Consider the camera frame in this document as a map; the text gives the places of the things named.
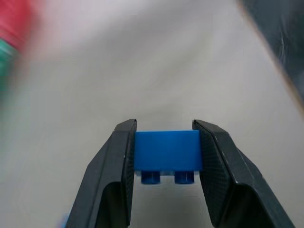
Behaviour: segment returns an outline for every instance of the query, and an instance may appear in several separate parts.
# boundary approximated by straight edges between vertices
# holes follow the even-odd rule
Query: white surface
[[[1,227],[55,227],[129,118],[221,126],[304,227],[304,122],[235,2],[52,0],[42,19],[2,111]],[[200,183],[163,182],[136,179],[132,228],[211,227]]]

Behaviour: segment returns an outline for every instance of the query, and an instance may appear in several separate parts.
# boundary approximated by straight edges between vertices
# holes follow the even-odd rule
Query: red object
[[[29,23],[29,0],[0,0],[0,39],[21,49]]]

